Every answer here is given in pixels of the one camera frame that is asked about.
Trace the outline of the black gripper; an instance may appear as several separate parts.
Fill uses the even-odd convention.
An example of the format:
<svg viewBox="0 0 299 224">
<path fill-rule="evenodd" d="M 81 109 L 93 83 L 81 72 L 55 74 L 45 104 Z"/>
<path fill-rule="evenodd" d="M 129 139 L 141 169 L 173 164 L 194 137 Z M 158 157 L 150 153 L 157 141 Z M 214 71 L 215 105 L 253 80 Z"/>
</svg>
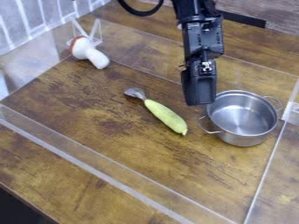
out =
<svg viewBox="0 0 299 224">
<path fill-rule="evenodd" d="M 225 53 L 222 22 L 222 15 L 178 17 L 185 50 L 182 90 L 189 106 L 215 101 L 218 83 L 215 59 Z"/>
</svg>

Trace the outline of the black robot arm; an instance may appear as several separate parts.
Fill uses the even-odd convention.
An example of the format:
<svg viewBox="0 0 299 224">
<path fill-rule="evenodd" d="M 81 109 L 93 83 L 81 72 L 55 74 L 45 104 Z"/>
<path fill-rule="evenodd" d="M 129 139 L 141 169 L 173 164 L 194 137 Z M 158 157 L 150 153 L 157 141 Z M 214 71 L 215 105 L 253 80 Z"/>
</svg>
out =
<svg viewBox="0 0 299 224">
<path fill-rule="evenodd" d="M 223 16 L 214 0 L 173 0 L 173 6 L 182 26 L 185 100 L 189 106 L 211 104 L 218 86 L 215 59 L 225 53 Z"/>
</svg>

